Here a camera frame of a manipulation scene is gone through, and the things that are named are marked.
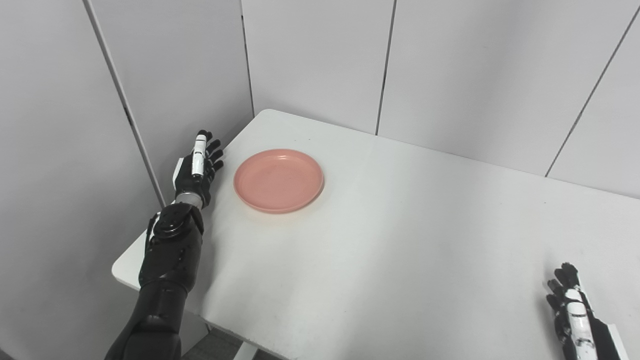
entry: black robotic arm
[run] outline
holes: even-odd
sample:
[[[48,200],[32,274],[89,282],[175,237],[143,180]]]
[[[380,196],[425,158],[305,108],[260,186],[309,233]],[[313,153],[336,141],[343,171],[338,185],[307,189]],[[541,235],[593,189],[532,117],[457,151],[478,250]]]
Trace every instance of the black robotic arm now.
[[[174,174],[176,201],[149,221],[140,293],[131,318],[105,360],[178,360],[180,323],[188,293],[195,285],[204,224],[200,209],[209,204],[209,188],[220,141],[208,146],[211,133],[201,130],[191,153]]]

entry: robotic arm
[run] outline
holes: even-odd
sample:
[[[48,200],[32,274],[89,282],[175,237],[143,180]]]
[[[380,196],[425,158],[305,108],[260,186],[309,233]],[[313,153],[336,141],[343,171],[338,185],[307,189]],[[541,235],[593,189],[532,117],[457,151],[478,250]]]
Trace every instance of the robotic arm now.
[[[131,318],[105,360],[178,360],[180,323],[187,294],[195,285],[204,225],[200,210],[211,201],[220,141],[200,130],[193,150],[173,175],[175,202],[149,220],[140,293]]]
[[[578,270],[564,263],[554,272],[557,279],[547,282],[553,294],[547,302],[556,317],[556,335],[566,360],[628,360],[627,352],[615,325],[595,317]]]

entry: black fingertip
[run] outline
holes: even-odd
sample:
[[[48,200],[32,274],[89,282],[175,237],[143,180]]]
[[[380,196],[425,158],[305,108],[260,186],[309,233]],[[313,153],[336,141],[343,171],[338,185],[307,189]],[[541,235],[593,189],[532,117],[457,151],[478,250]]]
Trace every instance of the black fingertip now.
[[[576,269],[575,266],[569,263],[563,263],[562,270],[567,275],[571,287],[580,285],[580,280],[578,279],[578,269]]]
[[[562,308],[562,306],[560,305],[560,301],[555,295],[547,295],[547,302],[554,311],[560,311],[560,309]]]
[[[215,162],[216,160],[220,159],[223,154],[224,154],[224,152],[222,151],[222,149],[218,149],[213,154],[209,155],[209,159],[211,159],[211,161]]]
[[[209,144],[209,146],[207,146],[207,152],[210,154],[213,152],[213,150],[217,149],[218,147],[220,147],[220,139],[215,139],[213,140],[213,142]]]
[[[554,275],[557,277],[558,281],[560,281],[560,283],[565,287],[565,288],[572,288],[573,286],[571,286],[571,282],[569,281],[569,277],[566,275],[566,273],[564,272],[564,270],[562,269],[555,269],[554,270]]]
[[[215,164],[213,164],[213,171],[218,171],[220,170],[223,166],[225,166],[224,161],[222,160],[218,160],[215,162]]]
[[[562,285],[560,285],[560,283],[557,280],[551,279],[551,280],[547,281],[547,286],[558,297],[563,297],[564,296],[564,288],[562,287]]]

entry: table top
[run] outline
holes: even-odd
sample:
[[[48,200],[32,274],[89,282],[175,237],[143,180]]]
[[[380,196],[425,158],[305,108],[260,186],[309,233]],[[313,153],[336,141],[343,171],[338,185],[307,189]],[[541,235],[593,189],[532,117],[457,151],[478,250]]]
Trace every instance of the table top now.
[[[290,148],[325,186],[306,208],[235,194],[246,158]],[[640,357],[640,200],[282,113],[225,151],[187,307],[287,359],[562,359],[545,282],[570,261]],[[113,265],[139,288],[138,238]]]

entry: floor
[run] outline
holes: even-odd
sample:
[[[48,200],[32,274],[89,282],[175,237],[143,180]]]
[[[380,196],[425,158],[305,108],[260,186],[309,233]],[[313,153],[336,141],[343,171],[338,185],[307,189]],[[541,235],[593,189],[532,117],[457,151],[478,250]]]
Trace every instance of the floor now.
[[[13,358],[0,349],[0,360],[13,360]]]
[[[224,332],[213,329],[204,339],[189,350],[182,360],[233,360],[242,341]],[[280,360],[258,350],[253,360]]]

